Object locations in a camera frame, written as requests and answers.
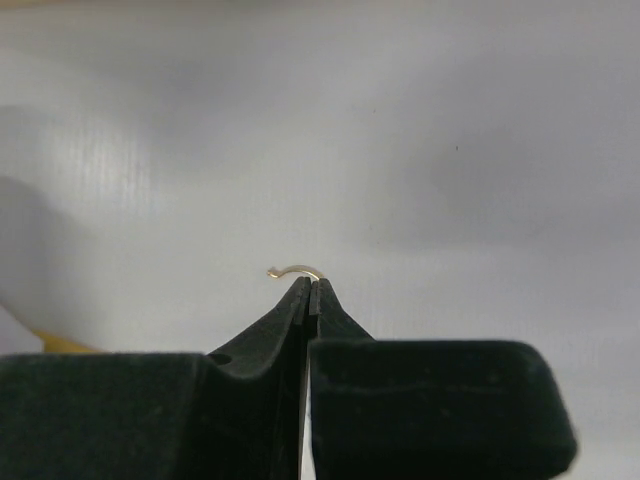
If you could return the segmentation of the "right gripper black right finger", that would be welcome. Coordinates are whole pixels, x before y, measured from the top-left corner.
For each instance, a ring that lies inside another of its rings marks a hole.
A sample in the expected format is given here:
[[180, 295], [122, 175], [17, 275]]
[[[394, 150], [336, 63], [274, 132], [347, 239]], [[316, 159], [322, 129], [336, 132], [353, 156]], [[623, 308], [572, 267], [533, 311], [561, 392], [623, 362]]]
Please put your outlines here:
[[311, 443], [320, 479], [552, 479], [578, 441], [551, 368], [507, 340], [377, 340], [312, 286]]

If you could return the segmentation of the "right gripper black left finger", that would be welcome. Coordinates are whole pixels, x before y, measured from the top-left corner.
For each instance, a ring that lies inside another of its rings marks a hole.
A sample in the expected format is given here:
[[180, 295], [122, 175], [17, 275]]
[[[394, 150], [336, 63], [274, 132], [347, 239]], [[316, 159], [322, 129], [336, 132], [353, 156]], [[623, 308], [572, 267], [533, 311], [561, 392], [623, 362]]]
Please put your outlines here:
[[311, 283], [209, 354], [1, 360], [5, 479], [297, 479]]

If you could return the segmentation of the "yellow plastic hanger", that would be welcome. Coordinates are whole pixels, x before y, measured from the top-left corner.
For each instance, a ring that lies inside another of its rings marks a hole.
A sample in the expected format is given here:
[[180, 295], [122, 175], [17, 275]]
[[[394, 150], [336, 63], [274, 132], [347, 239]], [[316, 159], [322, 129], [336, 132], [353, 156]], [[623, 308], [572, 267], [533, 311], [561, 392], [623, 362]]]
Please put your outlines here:
[[300, 274], [319, 280], [324, 274], [319, 270], [307, 265], [290, 265], [282, 269], [271, 267], [266, 271], [266, 275], [273, 279], [280, 279], [289, 274]]

